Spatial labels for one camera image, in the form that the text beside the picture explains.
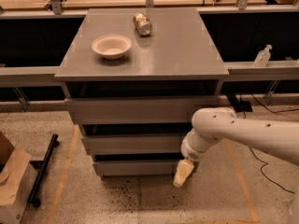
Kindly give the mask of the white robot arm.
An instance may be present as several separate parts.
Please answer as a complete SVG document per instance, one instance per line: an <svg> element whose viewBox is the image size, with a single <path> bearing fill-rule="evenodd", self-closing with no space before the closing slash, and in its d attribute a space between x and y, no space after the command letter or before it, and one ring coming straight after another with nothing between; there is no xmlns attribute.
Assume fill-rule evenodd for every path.
<svg viewBox="0 0 299 224"><path fill-rule="evenodd" d="M299 165L298 122L240 119L231 108L202 108L192 115L190 131L181 143L183 159L178 162L173 185L182 186L194 165L223 139Z"/></svg>

